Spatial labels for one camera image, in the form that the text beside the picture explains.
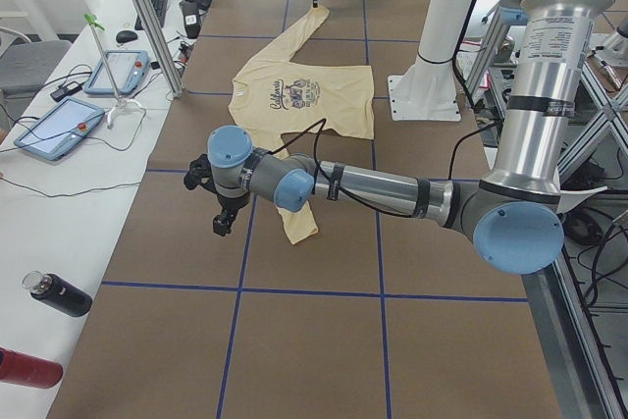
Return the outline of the yellow long sleeve shirt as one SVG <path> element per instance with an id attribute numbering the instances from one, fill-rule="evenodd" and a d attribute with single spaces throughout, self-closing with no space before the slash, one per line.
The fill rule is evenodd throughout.
<path id="1" fill-rule="evenodd" d="M 341 136 L 374 136 L 370 67 L 301 65 L 291 59 L 328 16 L 324 6 L 311 8 L 254 55 L 234 77 L 229 104 L 253 145 L 272 153 L 253 170 L 251 189 L 274 202 L 293 244 L 318 232 L 306 196 L 314 178 L 310 165 L 289 158 L 283 134 L 323 121 Z"/>

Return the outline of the white stand with green clip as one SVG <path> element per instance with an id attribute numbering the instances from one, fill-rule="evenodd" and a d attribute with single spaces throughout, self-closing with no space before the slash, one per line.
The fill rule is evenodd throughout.
<path id="1" fill-rule="evenodd" d="M 132 98 L 132 94 L 129 96 L 121 96 L 120 92 L 118 91 L 118 87 L 116 87 L 114 78 L 112 77 L 112 73 L 111 70 L 109 69 L 109 66 L 107 64 L 107 58 L 106 58 L 106 49 L 104 48 L 101 39 L 100 39 L 100 35 L 99 33 L 102 32 L 104 30 L 104 26 L 101 25 L 98 21 L 95 15 L 93 14 L 85 14 L 84 15 L 85 21 L 89 27 L 89 30 L 92 33 L 92 36 L 94 38 L 95 41 L 95 45 L 97 47 L 97 50 L 99 52 L 100 55 L 100 60 L 102 61 L 107 69 L 107 73 L 109 75 L 110 78 L 110 82 L 114 87 L 114 92 L 115 92 L 115 100 L 116 100 L 116 104 L 109 109 L 106 112 L 106 125 L 107 128 L 110 130 L 113 125 L 114 125 L 114 120 L 115 118 L 120 115 L 125 109 L 129 108 L 129 107 L 134 107 L 136 109 L 138 109 L 139 111 L 141 111 L 143 114 L 146 113 L 146 109 L 135 99 Z"/>

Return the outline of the blue teach pendant far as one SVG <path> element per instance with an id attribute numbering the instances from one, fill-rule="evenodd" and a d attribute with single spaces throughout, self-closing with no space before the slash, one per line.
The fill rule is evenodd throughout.
<path id="1" fill-rule="evenodd" d="M 107 50 L 106 58 L 121 96 L 129 96 L 139 87 L 150 66 L 148 53 L 143 50 Z M 115 96 L 114 87 L 102 61 L 98 62 L 82 88 L 91 96 Z"/>

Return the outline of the blue teach pendant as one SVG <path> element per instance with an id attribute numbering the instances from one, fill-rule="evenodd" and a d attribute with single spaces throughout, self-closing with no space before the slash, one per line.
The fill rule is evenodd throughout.
<path id="1" fill-rule="evenodd" d="M 68 97 L 44 114 L 14 140 L 14 145 L 47 161 L 57 161 L 72 152 L 105 116 L 105 111 L 85 101 Z"/>
<path id="2" fill-rule="evenodd" d="M 150 66 L 148 53 L 143 50 L 107 50 L 106 58 L 121 96 L 129 96 L 139 87 Z M 98 62 L 82 88 L 91 96 L 115 96 L 114 87 L 102 61 Z"/>

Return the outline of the blue teach pendant near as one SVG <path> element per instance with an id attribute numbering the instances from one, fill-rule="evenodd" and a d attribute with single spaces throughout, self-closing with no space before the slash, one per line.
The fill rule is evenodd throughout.
<path id="1" fill-rule="evenodd" d="M 14 145 L 47 161 L 57 161 L 72 152 L 105 116 L 105 111 L 85 101 L 68 97 L 44 114 L 14 140 Z"/>

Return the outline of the black computer mouse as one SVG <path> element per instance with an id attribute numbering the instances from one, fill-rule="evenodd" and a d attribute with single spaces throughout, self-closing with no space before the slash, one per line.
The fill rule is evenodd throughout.
<path id="1" fill-rule="evenodd" d="M 138 40 L 138 34 L 134 30 L 121 30 L 116 34 L 116 42 L 126 44 Z"/>

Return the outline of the black water bottle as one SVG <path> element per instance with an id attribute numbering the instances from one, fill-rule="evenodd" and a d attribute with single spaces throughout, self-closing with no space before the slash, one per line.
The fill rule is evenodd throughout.
<path id="1" fill-rule="evenodd" d="M 87 314 L 92 305 L 89 294 L 56 274 L 31 271 L 24 276 L 22 285 L 33 299 L 71 317 Z"/>

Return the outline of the red water bottle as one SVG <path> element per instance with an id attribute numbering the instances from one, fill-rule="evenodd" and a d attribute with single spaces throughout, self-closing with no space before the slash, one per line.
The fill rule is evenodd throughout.
<path id="1" fill-rule="evenodd" d="M 1 381 L 38 389 L 57 385 L 63 376 L 63 366 L 57 362 L 1 348 Z"/>

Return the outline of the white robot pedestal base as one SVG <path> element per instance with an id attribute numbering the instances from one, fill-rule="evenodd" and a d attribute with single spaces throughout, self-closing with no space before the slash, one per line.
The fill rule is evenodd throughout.
<path id="1" fill-rule="evenodd" d="M 473 0 L 430 0 L 416 60 L 402 76 L 388 77 L 395 121 L 458 122 L 453 65 Z"/>

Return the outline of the aluminium frame post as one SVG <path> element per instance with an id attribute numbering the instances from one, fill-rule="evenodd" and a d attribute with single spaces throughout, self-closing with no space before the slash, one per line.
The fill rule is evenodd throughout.
<path id="1" fill-rule="evenodd" d="M 171 56 L 166 38 L 162 32 L 157 14 L 150 0 L 131 0 L 135 6 L 136 13 L 141 19 L 144 32 L 147 35 L 157 62 L 170 87 L 174 98 L 178 98 L 183 93 L 183 83 L 174 59 Z"/>

